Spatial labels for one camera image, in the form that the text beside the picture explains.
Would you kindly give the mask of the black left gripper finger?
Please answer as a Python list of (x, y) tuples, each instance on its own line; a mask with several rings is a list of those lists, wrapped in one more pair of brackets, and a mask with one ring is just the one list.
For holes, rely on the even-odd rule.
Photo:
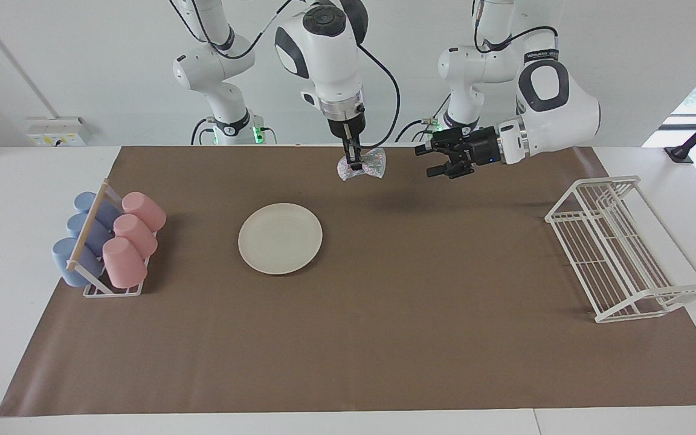
[(431, 138), (422, 145), (415, 147), (415, 156), (423, 156), (431, 152), (442, 154), (455, 154), (462, 142), (463, 133), (461, 127), (451, 127), (442, 131), (433, 132)]
[(470, 160), (447, 161), (439, 166), (427, 168), (427, 177), (447, 176), (456, 179), (474, 173), (474, 164)]

